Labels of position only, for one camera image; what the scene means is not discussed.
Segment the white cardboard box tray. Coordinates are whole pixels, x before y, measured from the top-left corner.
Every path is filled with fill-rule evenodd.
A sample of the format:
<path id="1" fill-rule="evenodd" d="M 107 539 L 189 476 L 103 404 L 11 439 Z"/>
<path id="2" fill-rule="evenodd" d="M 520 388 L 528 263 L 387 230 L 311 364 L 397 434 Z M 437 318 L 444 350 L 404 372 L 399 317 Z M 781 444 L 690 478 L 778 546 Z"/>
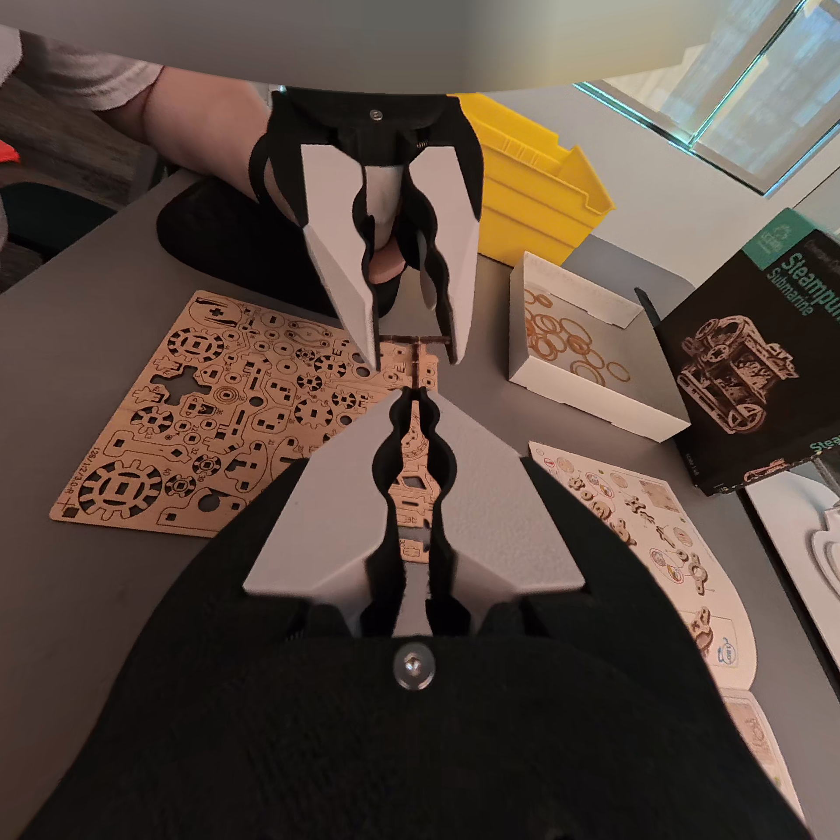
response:
<path id="1" fill-rule="evenodd" d="M 605 386 L 541 360 L 527 344 L 525 286 L 565 301 L 564 316 L 580 320 L 605 359 L 630 370 L 632 380 Z M 531 392 L 663 442 L 690 425 L 686 406 L 645 310 L 565 268 L 525 253 L 510 278 L 508 378 Z"/>

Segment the black model kit box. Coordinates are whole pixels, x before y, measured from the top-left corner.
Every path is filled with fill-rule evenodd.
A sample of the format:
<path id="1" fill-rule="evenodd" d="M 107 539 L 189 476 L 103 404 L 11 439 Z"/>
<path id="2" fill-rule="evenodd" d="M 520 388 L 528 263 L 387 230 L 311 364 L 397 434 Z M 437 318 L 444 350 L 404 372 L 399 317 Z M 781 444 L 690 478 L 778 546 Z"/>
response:
<path id="1" fill-rule="evenodd" d="M 655 327 L 711 497 L 839 446 L 839 244 L 786 208 Z"/>

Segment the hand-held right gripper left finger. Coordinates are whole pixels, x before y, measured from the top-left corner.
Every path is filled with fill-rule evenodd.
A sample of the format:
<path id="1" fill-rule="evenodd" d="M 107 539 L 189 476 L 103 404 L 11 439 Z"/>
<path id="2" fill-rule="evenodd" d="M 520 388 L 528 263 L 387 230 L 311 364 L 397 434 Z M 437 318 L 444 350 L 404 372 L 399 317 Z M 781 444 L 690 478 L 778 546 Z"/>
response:
<path id="1" fill-rule="evenodd" d="M 405 591 L 390 487 L 403 469 L 405 390 L 307 462 L 245 579 L 252 595 L 335 606 L 354 634 L 392 634 Z"/>

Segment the person's left hand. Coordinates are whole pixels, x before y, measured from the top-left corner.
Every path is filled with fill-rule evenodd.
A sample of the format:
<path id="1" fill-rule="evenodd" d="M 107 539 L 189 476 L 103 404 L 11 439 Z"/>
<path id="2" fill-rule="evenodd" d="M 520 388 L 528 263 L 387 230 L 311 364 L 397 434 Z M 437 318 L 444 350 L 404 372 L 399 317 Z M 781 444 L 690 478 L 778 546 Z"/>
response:
<path id="1" fill-rule="evenodd" d="M 392 227 L 376 225 L 374 228 L 374 253 L 369 263 L 368 281 L 380 285 L 399 277 L 406 261 Z"/>

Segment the window with blinds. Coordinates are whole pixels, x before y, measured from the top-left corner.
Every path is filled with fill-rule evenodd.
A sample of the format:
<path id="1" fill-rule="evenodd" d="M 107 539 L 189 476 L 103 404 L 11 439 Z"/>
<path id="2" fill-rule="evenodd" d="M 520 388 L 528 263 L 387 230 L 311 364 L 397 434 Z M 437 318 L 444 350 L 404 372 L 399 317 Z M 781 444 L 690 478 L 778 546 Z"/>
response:
<path id="1" fill-rule="evenodd" d="M 681 64 L 577 84 L 760 195 L 838 134 L 839 2 L 730 1 Z"/>

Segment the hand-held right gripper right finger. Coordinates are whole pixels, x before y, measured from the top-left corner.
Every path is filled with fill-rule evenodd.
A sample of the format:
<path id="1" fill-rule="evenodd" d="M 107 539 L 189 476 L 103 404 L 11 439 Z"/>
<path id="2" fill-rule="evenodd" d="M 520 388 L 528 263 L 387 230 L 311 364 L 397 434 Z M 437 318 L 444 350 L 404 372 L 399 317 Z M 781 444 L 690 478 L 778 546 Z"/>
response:
<path id="1" fill-rule="evenodd" d="M 437 392 L 420 390 L 437 482 L 426 614 L 434 634 L 475 632 L 492 606 L 575 592 L 584 577 L 513 448 Z"/>

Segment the printed instruction booklet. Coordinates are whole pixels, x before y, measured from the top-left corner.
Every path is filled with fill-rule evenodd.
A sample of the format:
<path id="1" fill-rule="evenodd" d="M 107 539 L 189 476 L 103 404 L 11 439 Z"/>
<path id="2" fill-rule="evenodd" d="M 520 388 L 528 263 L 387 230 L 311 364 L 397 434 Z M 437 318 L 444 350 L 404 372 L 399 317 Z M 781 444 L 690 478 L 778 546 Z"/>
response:
<path id="1" fill-rule="evenodd" d="M 669 484 L 533 441 L 529 452 L 657 579 L 688 627 L 753 757 L 804 817 L 774 733 L 750 692 L 757 648 L 748 614 Z"/>

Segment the pile of tan rubber bands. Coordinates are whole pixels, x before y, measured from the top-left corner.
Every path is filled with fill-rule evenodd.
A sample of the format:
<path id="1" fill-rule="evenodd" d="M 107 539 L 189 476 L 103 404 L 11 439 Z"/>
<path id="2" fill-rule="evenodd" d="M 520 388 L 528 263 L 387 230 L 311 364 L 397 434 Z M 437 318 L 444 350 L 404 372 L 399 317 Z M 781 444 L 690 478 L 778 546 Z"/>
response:
<path id="1" fill-rule="evenodd" d="M 601 386 L 608 380 L 621 384 L 632 380 L 625 365 L 604 358 L 594 345 L 592 332 L 580 320 L 563 315 L 565 301 L 528 286 L 523 300 L 527 344 L 532 354 Z"/>

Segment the small dark wooden model part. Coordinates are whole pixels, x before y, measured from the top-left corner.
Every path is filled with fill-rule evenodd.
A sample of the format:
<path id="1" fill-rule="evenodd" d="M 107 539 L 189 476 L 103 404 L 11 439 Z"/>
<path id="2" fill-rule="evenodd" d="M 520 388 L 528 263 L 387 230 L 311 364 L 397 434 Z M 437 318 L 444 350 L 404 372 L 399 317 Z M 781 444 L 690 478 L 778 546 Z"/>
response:
<path id="1" fill-rule="evenodd" d="M 440 344 L 449 351 L 452 347 L 453 340 L 445 335 L 405 335 L 405 334 L 386 334 L 381 336 L 381 341 L 385 343 L 393 343 L 394 345 L 405 345 L 410 352 L 410 386 L 413 391 L 418 391 L 421 388 L 427 390 L 437 390 L 437 375 L 434 374 L 431 380 L 428 380 L 425 373 L 425 364 L 421 364 L 422 356 L 425 348 L 429 344 Z"/>

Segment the yellow plastic bin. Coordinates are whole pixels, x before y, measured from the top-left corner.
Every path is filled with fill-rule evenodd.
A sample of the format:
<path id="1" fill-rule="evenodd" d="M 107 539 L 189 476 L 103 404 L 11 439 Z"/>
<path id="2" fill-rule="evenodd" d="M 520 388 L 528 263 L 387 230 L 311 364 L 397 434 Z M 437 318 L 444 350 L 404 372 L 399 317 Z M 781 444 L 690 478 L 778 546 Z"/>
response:
<path id="1" fill-rule="evenodd" d="M 479 253 L 515 266 L 529 252 L 560 266 L 614 209 L 580 147 L 479 93 L 460 94 L 484 155 Z"/>

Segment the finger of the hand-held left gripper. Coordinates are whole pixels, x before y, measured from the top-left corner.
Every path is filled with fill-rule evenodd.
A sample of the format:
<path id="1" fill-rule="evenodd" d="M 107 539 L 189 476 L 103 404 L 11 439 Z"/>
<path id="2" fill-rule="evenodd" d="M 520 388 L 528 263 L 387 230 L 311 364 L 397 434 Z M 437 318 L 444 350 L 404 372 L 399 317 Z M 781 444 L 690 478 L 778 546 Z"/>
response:
<path id="1" fill-rule="evenodd" d="M 366 279 L 367 244 L 353 208 L 365 198 L 362 166 L 328 144 L 303 144 L 301 165 L 308 221 L 308 252 L 334 310 L 369 366 L 378 371 L 380 351 L 374 293 Z"/>
<path id="2" fill-rule="evenodd" d="M 428 146 L 409 165 L 423 237 L 422 277 L 436 290 L 435 313 L 451 364 L 466 353 L 473 316 L 479 220 L 455 148 Z"/>

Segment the laser-cut wooden parts sheet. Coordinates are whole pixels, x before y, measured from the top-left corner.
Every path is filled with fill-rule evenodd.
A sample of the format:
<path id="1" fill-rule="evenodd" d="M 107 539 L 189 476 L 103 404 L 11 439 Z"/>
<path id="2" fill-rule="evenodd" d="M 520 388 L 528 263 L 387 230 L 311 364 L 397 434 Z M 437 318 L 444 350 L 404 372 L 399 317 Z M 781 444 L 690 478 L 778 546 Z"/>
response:
<path id="1" fill-rule="evenodd" d="M 296 459 L 412 383 L 347 332 L 198 291 L 49 512 L 54 522 L 214 537 Z"/>

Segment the person's left forearm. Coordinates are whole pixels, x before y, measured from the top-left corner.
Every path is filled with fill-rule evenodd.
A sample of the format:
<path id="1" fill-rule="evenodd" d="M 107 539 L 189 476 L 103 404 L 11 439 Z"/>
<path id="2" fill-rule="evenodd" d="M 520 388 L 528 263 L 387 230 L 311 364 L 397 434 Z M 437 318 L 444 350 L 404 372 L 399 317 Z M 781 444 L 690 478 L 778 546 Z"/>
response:
<path id="1" fill-rule="evenodd" d="M 143 139 L 166 161 L 255 199 L 249 161 L 268 119 L 250 83 L 166 67 L 150 87 L 141 122 Z"/>

